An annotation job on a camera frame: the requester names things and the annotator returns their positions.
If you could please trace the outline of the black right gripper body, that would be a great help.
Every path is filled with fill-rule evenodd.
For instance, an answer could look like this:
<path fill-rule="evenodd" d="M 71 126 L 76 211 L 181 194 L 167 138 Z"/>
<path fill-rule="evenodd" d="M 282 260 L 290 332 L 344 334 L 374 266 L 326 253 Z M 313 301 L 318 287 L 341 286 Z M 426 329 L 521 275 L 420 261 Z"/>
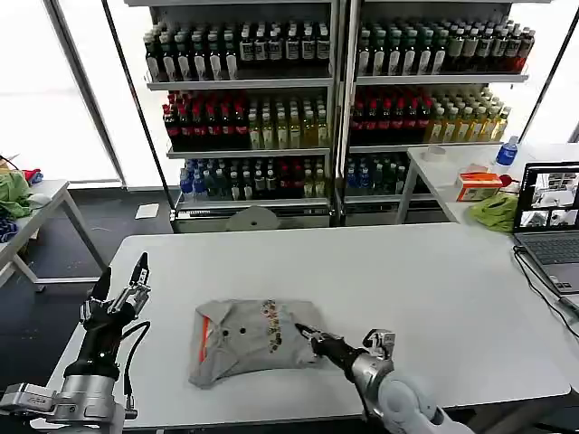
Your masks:
<path fill-rule="evenodd" d="M 325 332 L 312 334 L 310 345 L 314 354 L 326 357 L 341 370 L 350 370 L 360 355 L 360 350 L 347 344 L 342 337 Z"/>

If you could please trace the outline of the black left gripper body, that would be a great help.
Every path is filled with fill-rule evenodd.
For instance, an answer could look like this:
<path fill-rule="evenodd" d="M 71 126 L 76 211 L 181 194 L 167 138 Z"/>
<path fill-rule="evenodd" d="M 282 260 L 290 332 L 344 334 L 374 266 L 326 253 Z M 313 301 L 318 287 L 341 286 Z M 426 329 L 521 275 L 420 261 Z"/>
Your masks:
<path fill-rule="evenodd" d="M 114 313 L 109 312 L 111 302 L 96 305 L 90 318 L 85 320 L 85 336 L 75 362 L 69 364 L 64 377 L 96 375 L 119 378 L 117 354 L 123 335 L 123 328 L 136 318 L 135 308 L 125 303 Z"/>

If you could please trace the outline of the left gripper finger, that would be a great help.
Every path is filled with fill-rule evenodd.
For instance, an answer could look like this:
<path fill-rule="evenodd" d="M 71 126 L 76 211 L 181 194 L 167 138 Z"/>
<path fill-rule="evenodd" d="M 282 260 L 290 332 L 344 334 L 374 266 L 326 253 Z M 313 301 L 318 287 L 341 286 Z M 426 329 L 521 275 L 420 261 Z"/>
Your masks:
<path fill-rule="evenodd" d="M 148 254 L 143 252 L 133 268 L 128 285 L 110 304 L 108 313 L 117 314 L 123 307 L 132 306 L 133 312 L 139 314 L 149 299 L 149 274 Z"/>
<path fill-rule="evenodd" d="M 89 291 L 85 301 L 81 304 L 81 322 L 89 321 L 97 313 L 97 311 L 106 304 L 109 294 L 110 279 L 111 267 L 107 267 L 93 288 Z"/>

